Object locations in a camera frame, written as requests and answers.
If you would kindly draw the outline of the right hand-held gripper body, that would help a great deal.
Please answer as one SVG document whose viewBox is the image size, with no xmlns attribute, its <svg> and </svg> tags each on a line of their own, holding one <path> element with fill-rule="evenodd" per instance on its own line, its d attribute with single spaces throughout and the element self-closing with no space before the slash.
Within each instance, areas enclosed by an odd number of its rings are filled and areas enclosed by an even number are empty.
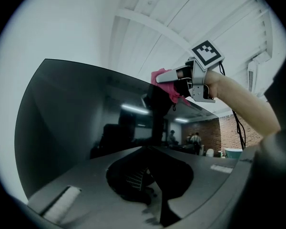
<svg viewBox="0 0 286 229">
<path fill-rule="evenodd" d="M 225 57 L 211 40 L 193 47 L 192 51 L 193 56 L 185 62 L 187 72 L 184 74 L 189 94 L 196 102 L 214 103 L 215 100 L 209 96 L 205 77 L 207 72 L 218 67 Z"/>
</svg>

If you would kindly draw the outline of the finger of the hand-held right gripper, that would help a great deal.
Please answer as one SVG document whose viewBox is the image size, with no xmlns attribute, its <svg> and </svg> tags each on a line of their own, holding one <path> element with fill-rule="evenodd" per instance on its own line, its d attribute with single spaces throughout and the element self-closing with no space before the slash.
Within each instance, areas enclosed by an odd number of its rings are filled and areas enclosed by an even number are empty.
<svg viewBox="0 0 286 229">
<path fill-rule="evenodd" d="M 175 90 L 183 97 L 193 96 L 193 83 L 190 78 L 182 78 L 174 81 Z"/>
<path fill-rule="evenodd" d="M 167 83 L 181 79 L 192 79 L 193 66 L 183 65 L 181 67 L 169 70 L 156 77 L 157 83 Z"/>
</svg>

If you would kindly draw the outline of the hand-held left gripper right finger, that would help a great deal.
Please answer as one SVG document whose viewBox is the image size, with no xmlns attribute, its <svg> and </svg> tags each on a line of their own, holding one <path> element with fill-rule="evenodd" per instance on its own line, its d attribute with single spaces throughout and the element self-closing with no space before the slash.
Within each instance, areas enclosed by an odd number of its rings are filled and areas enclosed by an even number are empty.
<svg viewBox="0 0 286 229">
<path fill-rule="evenodd" d="M 200 209 L 232 173 L 237 161 L 173 150 L 148 149 L 148 167 L 162 191 L 162 221 L 179 221 Z"/>
</svg>

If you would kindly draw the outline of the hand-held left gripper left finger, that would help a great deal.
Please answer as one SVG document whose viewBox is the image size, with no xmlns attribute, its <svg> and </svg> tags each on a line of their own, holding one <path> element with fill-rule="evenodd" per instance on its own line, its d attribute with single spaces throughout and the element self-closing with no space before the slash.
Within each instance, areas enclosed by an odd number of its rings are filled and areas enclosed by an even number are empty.
<svg viewBox="0 0 286 229">
<path fill-rule="evenodd" d="M 71 203 L 59 226 L 66 229 L 161 229 L 143 203 L 122 199 L 108 185 L 106 172 L 115 161 L 137 151 L 123 150 L 80 163 L 35 192 L 28 207 L 41 215 L 68 188 L 81 192 Z"/>
</svg>

